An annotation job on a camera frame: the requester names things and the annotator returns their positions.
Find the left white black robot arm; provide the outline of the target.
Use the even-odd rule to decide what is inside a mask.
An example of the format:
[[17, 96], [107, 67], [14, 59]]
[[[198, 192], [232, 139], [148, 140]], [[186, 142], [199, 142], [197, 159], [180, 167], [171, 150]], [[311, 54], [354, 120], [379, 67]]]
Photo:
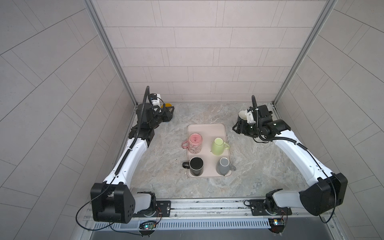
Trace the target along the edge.
[[122, 156], [102, 183], [95, 183], [90, 191], [93, 218], [96, 222], [127, 224], [135, 214], [152, 216], [157, 211], [156, 196], [152, 192], [131, 192], [136, 167], [148, 149], [155, 129], [173, 118], [174, 107], [140, 104], [136, 111], [138, 123], [129, 132]]

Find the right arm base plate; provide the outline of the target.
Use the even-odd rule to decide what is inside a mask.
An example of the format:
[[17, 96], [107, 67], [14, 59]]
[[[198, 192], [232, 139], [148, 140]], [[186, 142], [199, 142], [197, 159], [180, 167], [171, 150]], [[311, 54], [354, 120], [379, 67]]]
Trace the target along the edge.
[[282, 216], [292, 215], [290, 208], [281, 208], [270, 199], [249, 200], [247, 206], [251, 209], [253, 216]]

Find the dark green mug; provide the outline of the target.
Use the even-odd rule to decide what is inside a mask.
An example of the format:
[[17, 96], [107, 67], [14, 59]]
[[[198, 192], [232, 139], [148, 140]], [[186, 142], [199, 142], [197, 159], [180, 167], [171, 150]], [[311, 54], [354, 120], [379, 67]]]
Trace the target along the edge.
[[247, 123], [249, 123], [249, 121], [248, 121], [248, 111], [247, 110], [242, 110], [242, 111], [240, 111], [239, 112], [239, 117], [242, 119], [242, 120], [244, 120], [244, 121], [246, 121]]

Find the blue butterfly mug yellow inside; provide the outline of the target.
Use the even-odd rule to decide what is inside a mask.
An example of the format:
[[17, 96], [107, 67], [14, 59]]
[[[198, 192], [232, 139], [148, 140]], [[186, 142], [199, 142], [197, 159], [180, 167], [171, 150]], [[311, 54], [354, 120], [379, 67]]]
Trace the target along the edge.
[[166, 103], [166, 104], [163, 104], [162, 105], [162, 108], [163, 109], [170, 109], [170, 108], [172, 108], [173, 106], [171, 105], [171, 104], [169, 104], [169, 103]]

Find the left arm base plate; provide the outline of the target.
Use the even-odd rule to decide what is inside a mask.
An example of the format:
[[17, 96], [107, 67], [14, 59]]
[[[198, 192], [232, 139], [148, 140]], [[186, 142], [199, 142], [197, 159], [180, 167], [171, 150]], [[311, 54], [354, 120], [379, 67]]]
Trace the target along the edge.
[[157, 217], [162, 214], [162, 217], [169, 217], [171, 211], [171, 202], [170, 201], [156, 201], [150, 204], [150, 207], [146, 210], [142, 210], [137, 213], [141, 217]]

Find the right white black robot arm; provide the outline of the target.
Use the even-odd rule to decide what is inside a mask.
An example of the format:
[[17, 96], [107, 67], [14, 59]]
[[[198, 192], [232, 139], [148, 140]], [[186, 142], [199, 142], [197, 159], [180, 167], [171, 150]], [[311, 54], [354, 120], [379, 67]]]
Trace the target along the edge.
[[304, 191], [273, 190], [266, 194], [264, 206], [270, 215], [282, 208], [302, 208], [313, 216], [319, 216], [344, 202], [348, 180], [342, 173], [334, 173], [322, 164], [297, 138], [283, 120], [273, 120], [267, 106], [256, 103], [238, 114], [233, 131], [261, 143], [272, 142], [293, 162], [306, 180], [309, 188]]

